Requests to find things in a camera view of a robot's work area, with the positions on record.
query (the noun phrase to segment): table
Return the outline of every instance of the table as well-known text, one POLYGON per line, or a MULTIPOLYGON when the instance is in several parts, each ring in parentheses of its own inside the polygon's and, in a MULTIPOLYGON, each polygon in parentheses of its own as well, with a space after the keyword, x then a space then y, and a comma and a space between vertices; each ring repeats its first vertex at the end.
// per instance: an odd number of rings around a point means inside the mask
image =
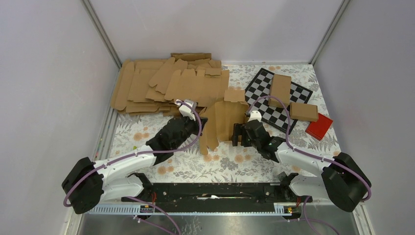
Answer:
MULTIPOLYGON (((229 89, 245 89, 260 68, 277 74, 288 75, 292 81, 313 91, 309 104, 315 104, 319 112, 329 116, 319 83, 312 65, 229 65, 222 66, 230 71, 229 89)), ((115 157, 134 149, 134 146, 145 144, 150 138, 167 124, 171 117, 162 114, 129 116, 118 115, 114 139, 108 157, 115 157)), ((281 131, 264 123, 270 135, 285 137, 281 131)), ((295 146, 310 150, 337 155, 340 147, 333 126, 325 137, 318 141, 305 133, 306 121, 298 121, 290 135, 290 142, 295 146)), ((139 169, 145 173, 152 183, 233 183, 233 182, 278 182, 277 175, 298 172, 312 176, 310 173, 294 165, 285 165, 266 160, 253 148, 232 147, 220 143, 209 154, 199 153, 199 145, 195 144, 184 152, 177 152, 169 160, 156 166, 139 169)))

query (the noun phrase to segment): checkered pattern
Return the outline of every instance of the checkered pattern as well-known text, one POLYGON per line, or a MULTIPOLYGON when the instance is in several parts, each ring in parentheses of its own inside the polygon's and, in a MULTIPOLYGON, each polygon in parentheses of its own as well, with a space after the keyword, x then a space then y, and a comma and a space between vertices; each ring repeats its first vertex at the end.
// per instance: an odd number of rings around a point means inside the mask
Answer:
MULTIPOLYGON (((261 96, 269 95, 271 81, 274 73, 261 69, 254 77, 252 82, 245 89, 245 100, 251 105, 261 96)), ((291 82, 290 100, 297 103, 307 103, 313 92, 295 82, 291 82)), ((258 110, 262 114, 262 121, 281 130, 287 131, 288 118, 283 108, 268 106, 268 100, 258 101, 252 110, 258 110)), ((296 125, 297 120, 291 121, 290 133, 296 125)))

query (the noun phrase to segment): floral tablecloth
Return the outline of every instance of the floral tablecloth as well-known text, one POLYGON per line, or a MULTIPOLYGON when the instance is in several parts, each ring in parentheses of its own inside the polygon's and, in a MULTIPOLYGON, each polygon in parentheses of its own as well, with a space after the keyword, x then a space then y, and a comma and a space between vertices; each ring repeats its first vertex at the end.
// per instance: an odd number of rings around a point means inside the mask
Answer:
MULTIPOLYGON (((313 91, 308 103, 319 107, 319 112, 328 116, 319 83, 312 65, 248 65, 222 66, 230 71, 229 88, 245 89, 260 68, 277 74, 288 75, 292 81, 313 91)), ((129 116, 119 115, 109 157, 115 157, 141 146, 152 138, 171 117, 162 114, 129 116)), ((281 131, 264 123, 265 129, 274 136, 285 137, 281 131)), ((333 127, 330 127, 323 140, 318 141, 305 133, 308 122, 298 121, 290 135, 290 142, 299 147, 326 154, 337 155, 340 147, 333 127)), ((153 183, 211 183, 211 182, 278 182, 277 175, 285 171, 298 172, 311 176, 295 165, 285 165, 266 160, 253 148, 232 147, 220 143, 203 156, 199 145, 195 144, 184 152, 177 152, 167 161, 156 166, 139 169, 153 183)))

